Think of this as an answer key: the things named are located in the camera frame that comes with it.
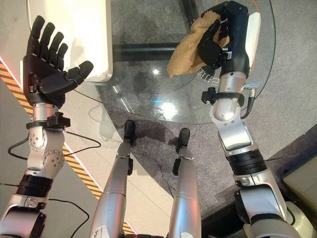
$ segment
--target brown cloth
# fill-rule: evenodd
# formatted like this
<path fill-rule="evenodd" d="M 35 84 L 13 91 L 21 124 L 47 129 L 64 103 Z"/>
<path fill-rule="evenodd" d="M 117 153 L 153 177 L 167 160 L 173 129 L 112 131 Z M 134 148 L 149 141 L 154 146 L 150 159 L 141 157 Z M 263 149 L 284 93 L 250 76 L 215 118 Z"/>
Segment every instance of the brown cloth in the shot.
<path fill-rule="evenodd" d="M 175 49 L 167 65 L 169 77 L 196 72 L 200 67 L 206 66 L 197 53 L 197 46 L 203 34 L 216 20 L 220 20 L 217 13 L 208 11 L 202 18 L 195 20 L 190 28 L 190 33 L 181 41 Z M 213 37 L 220 47 L 229 43 L 229 37 L 218 41 L 219 30 Z"/>

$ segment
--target robot finger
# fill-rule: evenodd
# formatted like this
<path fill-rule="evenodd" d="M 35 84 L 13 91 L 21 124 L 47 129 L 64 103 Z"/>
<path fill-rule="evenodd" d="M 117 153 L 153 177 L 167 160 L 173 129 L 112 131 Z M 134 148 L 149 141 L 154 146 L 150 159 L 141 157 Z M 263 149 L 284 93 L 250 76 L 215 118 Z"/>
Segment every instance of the robot finger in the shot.
<path fill-rule="evenodd" d="M 63 43 L 60 45 L 58 52 L 57 52 L 57 63 L 55 68 L 62 71 L 64 68 L 64 55 L 68 49 L 67 44 Z"/>
<path fill-rule="evenodd" d="M 39 58 L 44 59 L 45 61 L 48 61 L 48 57 L 49 57 L 48 45 L 50 43 L 51 35 L 54 29 L 55 29 L 55 26 L 51 22 L 49 22 L 46 25 L 41 37 Z"/>
<path fill-rule="evenodd" d="M 49 49 L 49 60 L 48 63 L 52 66 L 56 66 L 57 64 L 57 50 L 58 47 L 61 43 L 61 41 L 63 40 L 64 35 L 61 32 L 57 32 L 57 34 L 55 35 L 55 37 L 52 40 L 50 49 Z"/>

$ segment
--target robotic hand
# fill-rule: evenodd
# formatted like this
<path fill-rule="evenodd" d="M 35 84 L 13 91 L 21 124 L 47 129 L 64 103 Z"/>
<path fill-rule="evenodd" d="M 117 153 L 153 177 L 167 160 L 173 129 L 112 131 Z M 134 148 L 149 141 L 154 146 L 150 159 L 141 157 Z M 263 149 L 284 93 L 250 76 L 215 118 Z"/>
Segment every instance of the robotic hand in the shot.
<path fill-rule="evenodd" d="M 64 36 L 57 32 L 48 48 L 55 29 L 50 22 L 39 41 L 44 22 L 41 16 L 37 16 L 31 30 L 26 56 L 23 59 L 23 92 L 30 105 L 47 103 L 60 109 L 65 103 L 65 93 L 80 85 L 94 66 L 85 61 L 68 72 L 62 71 L 68 46 L 65 43 L 60 45 Z"/>
<path fill-rule="evenodd" d="M 235 183 L 240 187 L 235 199 L 238 215 L 245 223 L 245 233 L 249 238 L 270 235 L 299 238 L 299 233 L 290 225 L 295 221 L 274 176 L 240 117 L 244 105 L 242 92 L 250 70 L 249 58 L 253 60 L 246 52 L 247 32 L 254 18 L 249 17 L 245 6 L 234 1 L 209 10 L 218 13 L 222 22 L 215 21 L 203 35 L 198 53 L 213 69 L 221 67 L 221 73 L 218 92 L 209 88 L 203 92 L 202 101 L 211 104 L 210 117 L 218 128 Z M 212 40 L 218 30 L 220 38 L 230 38 L 226 52 Z"/>
<path fill-rule="evenodd" d="M 17 192 L 0 218 L 1 238 L 41 236 L 46 215 L 40 210 L 45 208 L 53 179 L 64 164 L 62 129 L 70 126 L 70 119 L 58 109 L 65 103 L 65 93 L 81 84 L 93 69 L 92 63 L 85 61 L 62 71 L 67 51 L 65 43 L 60 45 L 63 34 L 58 32 L 49 48 L 55 26 L 49 22 L 39 41 L 44 22 L 41 16 L 35 19 L 23 59 L 23 92 L 33 107 L 33 121 L 26 125 L 30 155 Z"/>

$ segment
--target glass table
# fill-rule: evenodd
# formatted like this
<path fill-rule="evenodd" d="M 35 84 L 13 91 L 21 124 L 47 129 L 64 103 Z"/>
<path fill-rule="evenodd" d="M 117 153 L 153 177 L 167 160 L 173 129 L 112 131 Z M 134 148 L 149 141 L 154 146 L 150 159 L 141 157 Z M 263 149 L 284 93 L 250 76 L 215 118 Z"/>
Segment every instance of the glass table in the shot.
<path fill-rule="evenodd" d="M 112 1 L 113 45 L 145 44 L 150 48 L 149 43 L 159 43 L 160 47 L 166 48 L 177 45 L 189 32 L 190 17 L 193 14 L 182 5 L 184 2 Z M 220 2 L 197 0 L 196 11 L 201 14 Z M 238 2 L 248 7 L 249 14 L 256 11 L 261 13 L 262 23 L 255 64 L 246 81 L 260 84 L 258 96 L 265 87 L 274 58 L 275 30 L 272 9 L 269 1 Z M 210 106 L 201 101 L 201 95 L 208 87 L 217 88 L 220 70 L 216 71 L 214 78 L 208 76 L 208 68 L 200 69 L 193 74 L 169 78 L 166 72 L 166 56 L 160 58 L 156 51 L 140 54 L 145 59 L 119 59 L 113 63 L 113 76 L 110 80 L 98 83 L 84 82 L 78 91 L 103 104 L 154 120 L 189 124 L 211 123 Z M 246 108 L 249 92 L 246 91 L 244 94 L 246 100 L 243 109 Z"/>

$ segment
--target floor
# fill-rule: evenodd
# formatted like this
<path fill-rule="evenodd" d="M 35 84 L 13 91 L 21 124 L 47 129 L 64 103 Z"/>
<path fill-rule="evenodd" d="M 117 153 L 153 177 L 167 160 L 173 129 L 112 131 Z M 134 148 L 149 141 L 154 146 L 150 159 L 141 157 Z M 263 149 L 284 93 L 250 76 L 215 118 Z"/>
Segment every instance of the floor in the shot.
<path fill-rule="evenodd" d="M 144 4 L 144 2 L 144 0 L 112 1 L 112 7 L 117 9 L 113 12 L 113 18 L 120 18 L 121 11 L 133 14 L 139 8 L 139 5 Z M 311 57 L 311 53 L 315 51 L 317 46 L 317 35 L 314 26 L 310 24 L 316 19 L 317 3 L 314 0 L 308 0 L 306 4 L 298 4 L 298 1 L 291 0 L 288 1 L 287 5 L 282 1 L 274 1 L 272 4 L 276 21 L 275 61 L 270 79 L 255 101 L 252 113 L 246 119 L 249 129 L 258 141 L 262 155 L 266 159 L 297 153 L 296 151 L 280 150 L 297 137 L 305 134 L 317 123 L 315 117 L 317 115 L 315 76 L 313 70 L 311 70 L 317 62 L 315 58 Z M 10 11 L 10 8 L 3 8 L 3 14 L 0 14 L 0 16 L 6 16 L 7 19 L 15 23 L 15 27 L 12 31 L 9 31 L 12 35 L 14 35 L 14 31 L 15 33 L 23 33 L 25 36 L 28 34 L 27 22 L 25 22 L 23 16 L 25 14 L 24 7 L 22 4 L 15 6 L 15 11 L 21 13 L 20 17 L 16 17 L 13 11 Z M 179 2 L 175 3 L 174 7 L 179 7 Z M 140 19 L 131 23 L 133 24 L 131 32 L 128 32 L 129 27 L 126 26 L 125 38 L 114 36 L 114 41 L 117 43 L 146 41 L 148 39 L 144 34 L 139 34 L 132 29 L 141 28 L 146 34 L 148 31 L 157 31 L 160 26 L 172 27 L 171 22 L 173 21 L 184 21 L 183 17 L 180 18 L 181 12 L 178 12 L 175 16 L 172 15 L 169 18 L 170 22 L 164 23 L 161 13 L 166 9 L 158 1 L 153 1 L 152 9 L 156 11 L 142 11 L 143 14 Z M 300 15 L 299 12 L 305 12 L 305 15 Z M 139 25 L 144 19 L 150 21 L 147 28 Z M 120 33 L 122 27 L 120 21 L 116 21 L 114 24 L 113 33 Z M 26 42 L 17 37 L 13 37 L 12 41 L 6 41 L 5 33 L 8 33 L 6 29 L 5 27 L 0 28 L 0 40 L 4 42 L 0 45 L 0 55 L 7 55 L 12 62 L 9 66 L 13 73 L 18 76 L 18 60 L 24 55 L 23 49 Z M 186 25 L 184 24 L 182 28 L 177 30 L 179 31 L 175 32 L 173 40 L 181 39 L 181 33 L 186 31 Z M 12 50 L 13 47 L 16 47 L 14 53 L 8 54 L 7 52 Z M 25 165 L 19 160 L 12 162 L 12 158 L 6 155 L 6 148 L 25 136 L 24 124 L 28 117 L 26 114 L 23 115 L 22 111 L 19 111 L 19 105 L 8 93 L 3 83 L 1 83 L 0 95 L 1 180 L 8 179 L 5 182 L 17 183 Z M 133 148 L 133 154 L 138 165 L 133 177 L 129 178 L 128 194 L 131 196 L 128 197 L 126 217 L 132 226 L 136 226 L 137 231 L 166 235 L 172 203 L 169 186 L 175 187 L 176 183 L 176 178 L 171 174 L 173 162 L 176 158 L 175 140 L 173 139 L 183 127 L 188 127 L 192 134 L 189 147 L 196 157 L 195 163 L 203 217 L 219 210 L 233 200 L 232 194 L 235 186 L 231 168 L 223 156 L 216 135 L 216 128 L 213 124 L 193 125 L 149 120 L 146 117 L 131 115 L 107 105 L 103 106 L 82 97 L 76 92 L 71 93 L 66 100 L 69 104 L 64 105 L 63 112 L 71 116 L 72 129 L 85 135 L 95 135 L 98 140 L 100 139 L 103 142 L 101 150 L 92 150 L 80 155 L 85 166 L 89 168 L 89 171 L 101 185 L 106 182 L 113 154 L 115 154 L 116 147 L 121 141 L 120 135 L 122 136 L 125 120 L 129 118 L 136 121 L 138 139 L 136 146 Z M 9 104 L 5 106 L 3 101 L 9 102 Z M 80 102 L 80 110 L 74 107 L 72 102 Z M 70 144 L 73 144 L 74 149 L 86 145 L 86 142 L 81 140 L 66 139 Z M 20 150 L 17 150 L 17 153 L 22 153 L 23 149 L 27 148 L 21 147 Z M 268 164 L 273 167 L 278 175 L 281 174 L 279 168 L 283 164 L 282 160 L 279 160 L 278 163 L 271 161 Z M 1 187 L 1 208 L 6 203 L 8 195 L 13 191 L 14 189 L 10 187 Z M 93 214 L 97 202 L 95 197 L 76 177 L 76 174 L 67 166 L 57 177 L 51 197 L 75 201 L 90 214 Z M 54 220 L 51 220 L 48 224 L 46 232 L 47 234 L 56 234 L 53 237 L 65 237 L 62 234 L 71 234 L 73 228 L 84 220 L 82 213 L 75 208 L 68 207 L 68 204 L 50 204 L 50 206 L 46 212 Z M 72 209 L 72 212 L 63 213 L 62 209 L 57 209 L 61 206 L 65 206 L 65 209 Z M 152 220 L 154 219 L 153 214 L 157 214 L 158 217 L 155 222 Z M 79 230 L 78 237 L 87 237 L 88 232 L 89 223 Z"/>

